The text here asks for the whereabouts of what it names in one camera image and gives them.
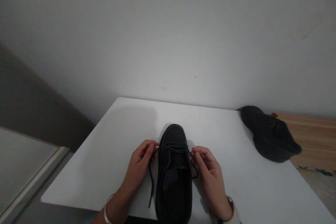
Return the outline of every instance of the black shoelace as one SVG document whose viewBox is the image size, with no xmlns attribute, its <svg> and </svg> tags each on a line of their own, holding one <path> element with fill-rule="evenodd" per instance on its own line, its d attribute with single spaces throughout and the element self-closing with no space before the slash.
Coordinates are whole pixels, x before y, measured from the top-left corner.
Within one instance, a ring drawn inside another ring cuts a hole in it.
<svg viewBox="0 0 336 224">
<path fill-rule="evenodd" d="M 151 193 L 150 193 L 150 200 L 149 200 L 149 205 L 148 205 L 148 208 L 150 207 L 151 205 L 151 202 L 152 202 L 152 197 L 153 197 L 153 191 L 154 191 L 154 179 L 153 179 L 153 175 L 152 175 L 152 169 L 151 169 L 151 160 L 152 158 L 155 156 L 155 154 L 159 151 L 159 149 L 161 148 L 167 148 L 167 149 L 170 149 L 176 153 L 188 153 L 192 160 L 194 161 L 194 168 L 196 170 L 196 176 L 193 177 L 193 179 L 196 179 L 199 175 L 199 172 L 198 172 L 198 169 L 196 168 L 195 164 L 196 164 L 196 161 L 195 161 L 195 157 L 194 155 L 189 151 L 188 149 L 188 145 L 186 144 L 183 144 L 183 143 L 176 143 L 176 142 L 167 142 L 165 145 L 163 146 L 160 146 L 159 148 L 157 148 L 153 154 L 152 154 L 152 157 L 149 161 L 149 164 L 148 164 L 148 168 L 149 168 L 149 174 L 150 174 L 150 179 L 152 180 L 152 190 L 151 190 Z M 170 165 L 170 162 L 167 164 L 167 166 L 164 168 L 164 170 L 166 170 Z"/>
</svg>

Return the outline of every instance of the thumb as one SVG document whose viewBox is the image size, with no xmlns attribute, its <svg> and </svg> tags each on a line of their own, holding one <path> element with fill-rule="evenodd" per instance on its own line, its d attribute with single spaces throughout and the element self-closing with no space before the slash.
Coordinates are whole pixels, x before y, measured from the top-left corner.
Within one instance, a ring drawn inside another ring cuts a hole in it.
<svg viewBox="0 0 336 224">
<path fill-rule="evenodd" d="M 144 157 L 142 158 L 142 161 L 143 161 L 145 164 L 147 164 L 147 165 L 148 165 L 148 163 L 149 163 L 149 161 L 150 161 L 150 159 L 151 159 L 151 157 L 152 157 L 153 150 L 154 150 L 154 144 L 151 143 L 151 144 L 148 146 L 148 148 L 147 148 L 147 150 L 146 150 L 146 153 L 144 154 Z"/>
<path fill-rule="evenodd" d="M 203 161 L 203 158 L 201 157 L 201 155 L 198 152 L 195 153 L 195 159 L 196 159 L 197 166 L 198 166 L 202 176 L 208 174 L 209 170 L 208 170 L 207 166 L 205 165 L 205 163 Z"/>
</svg>

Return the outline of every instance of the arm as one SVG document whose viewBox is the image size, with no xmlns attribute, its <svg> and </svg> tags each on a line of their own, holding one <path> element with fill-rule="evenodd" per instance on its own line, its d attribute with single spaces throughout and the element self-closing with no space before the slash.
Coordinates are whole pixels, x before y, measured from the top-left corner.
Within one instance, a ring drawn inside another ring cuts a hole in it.
<svg viewBox="0 0 336 224">
<path fill-rule="evenodd" d="M 145 140 L 132 154 L 124 181 L 119 190 L 113 195 L 106 205 L 106 216 L 113 224 L 124 223 L 133 198 L 141 187 L 142 181 L 146 176 L 149 161 L 155 146 L 154 140 Z M 106 224 L 104 218 L 104 208 L 99 212 L 92 224 Z"/>
<path fill-rule="evenodd" d="M 212 215 L 224 222 L 239 223 L 238 212 L 233 211 L 225 193 L 222 169 L 211 151 L 197 146 L 192 153 L 200 170 L 202 187 Z"/>
</svg>

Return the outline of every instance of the white bracelet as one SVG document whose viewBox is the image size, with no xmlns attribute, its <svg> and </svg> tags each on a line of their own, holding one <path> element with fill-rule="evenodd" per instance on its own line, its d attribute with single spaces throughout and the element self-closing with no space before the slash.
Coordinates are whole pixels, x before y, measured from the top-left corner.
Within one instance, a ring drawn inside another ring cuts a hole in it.
<svg viewBox="0 0 336 224">
<path fill-rule="evenodd" d="M 110 220 L 108 219 L 107 214 L 106 214 L 106 205 L 107 205 L 107 203 L 110 201 L 110 199 L 113 197 L 113 195 L 114 195 L 114 194 L 112 194 L 112 195 L 109 197 L 109 199 L 107 200 L 107 202 L 106 202 L 106 204 L 105 204 L 105 206 L 104 206 L 104 219 L 105 219 L 106 224 L 112 224 L 112 223 L 110 222 Z"/>
</svg>

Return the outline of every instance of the black shoe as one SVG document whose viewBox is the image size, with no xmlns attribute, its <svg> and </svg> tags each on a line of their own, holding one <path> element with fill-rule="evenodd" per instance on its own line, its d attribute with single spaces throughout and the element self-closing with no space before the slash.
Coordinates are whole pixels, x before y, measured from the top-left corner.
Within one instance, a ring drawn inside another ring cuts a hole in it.
<svg viewBox="0 0 336 224">
<path fill-rule="evenodd" d="M 159 152 L 159 173 L 155 196 L 157 219 L 160 223 L 188 223 L 193 200 L 193 177 L 189 154 L 192 158 L 194 156 L 188 149 L 183 128 L 177 124 L 170 125 L 164 132 L 160 146 L 155 152 L 157 151 Z M 153 195 L 154 181 L 150 164 L 149 171 Z"/>
<path fill-rule="evenodd" d="M 302 152 L 284 121 L 266 115 L 256 106 L 241 109 L 243 123 L 253 132 L 257 151 L 271 161 L 282 163 Z"/>
</svg>

